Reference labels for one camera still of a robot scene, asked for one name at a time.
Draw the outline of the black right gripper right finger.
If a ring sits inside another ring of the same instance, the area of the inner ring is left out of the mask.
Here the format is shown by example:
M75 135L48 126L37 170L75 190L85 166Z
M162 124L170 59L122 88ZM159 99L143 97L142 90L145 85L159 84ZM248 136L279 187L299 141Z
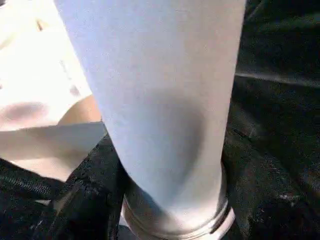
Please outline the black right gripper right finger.
M320 217L281 166L234 130L225 132L227 198L244 240L318 240Z

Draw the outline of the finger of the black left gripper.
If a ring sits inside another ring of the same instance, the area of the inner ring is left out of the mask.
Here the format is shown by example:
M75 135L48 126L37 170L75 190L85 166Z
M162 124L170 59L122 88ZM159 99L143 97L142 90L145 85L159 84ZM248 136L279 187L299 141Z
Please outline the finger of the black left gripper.
M65 186L61 180L41 176L0 159L0 194L29 200L52 200Z

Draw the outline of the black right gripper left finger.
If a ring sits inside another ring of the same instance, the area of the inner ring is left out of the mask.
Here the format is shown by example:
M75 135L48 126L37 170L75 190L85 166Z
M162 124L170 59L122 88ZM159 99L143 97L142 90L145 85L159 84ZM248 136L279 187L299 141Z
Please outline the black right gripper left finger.
M129 184L106 135L70 174L42 211L33 240L116 240Z

